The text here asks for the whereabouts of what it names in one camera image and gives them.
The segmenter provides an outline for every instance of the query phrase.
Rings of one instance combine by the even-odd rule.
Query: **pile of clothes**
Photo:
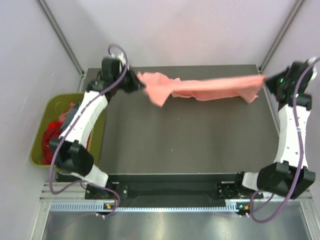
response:
[[[53,158],[53,152],[50,149],[50,141],[53,138],[59,138],[60,134],[67,129],[72,119],[76,115],[81,102],[75,104],[71,103],[70,108],[67,112],[62,113],[58,120],[51,122],[47,129],[44,131],[42,136],[42,154],[43,154],[43,163],[45,165],[50,165]],[[89,145],[90,136],[87,141],[86,148]]]

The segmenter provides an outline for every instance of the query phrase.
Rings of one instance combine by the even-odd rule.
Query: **blue cloth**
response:
[[[64,130],[67,129],[67,127],[69,126],[69,124],[71,123],[72,119],[74,119],[74,116],[76,115],[79,107],[81,105],[81,102],[78,102],[74,108],[71,109],[71,111],[65,116],[65,121],[64,123],[61,125],[60,130],[61,132],[63,132]]]

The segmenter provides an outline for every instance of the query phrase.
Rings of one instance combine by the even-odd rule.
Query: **laundry basket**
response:
[[[42,168],[50,167],[50,165],[44,164],[44,156],[42,152],[43,134],[50,123],[57,121],[60,114],[69,110],[71,103],[76,104],[81,102],[83,98],[83,92],[60,94],[53,97],[47,103],[30,153],[30,160],[34,165]],[[99,162],[105,122],[106,115],[105,113],[101,113],[91,131],[87,148],[88,152],[93,156],[94,163],[96,165]]]

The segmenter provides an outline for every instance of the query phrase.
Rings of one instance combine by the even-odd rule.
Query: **blue ruler strip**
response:
[[[103,202],[53,202],[52,212],[111,212]],[[226,202],[225,206],[215,207],[118,207],[116,212],[238,212],[236,202]]]

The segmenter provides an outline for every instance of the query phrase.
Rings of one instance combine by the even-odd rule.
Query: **white wall panel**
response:
[[[266,74],[275,74],[295,60],[320,57],[319,10],[320,1],[306,1],[268,64]],[[316,172],[311,192],[320,211],[320,63],[317,69],[317,78],[306,89],[307,93],[312,94],[312,110],[306,128],[305,152],[309,169]]]
[[[26,240],[49,171],[29,153],[47,101],[80,76],[35,0],[0,2],[0,239]]]
[[[260,65],[292,0],[46,0],[83,69],[110,43],[135,66]]]

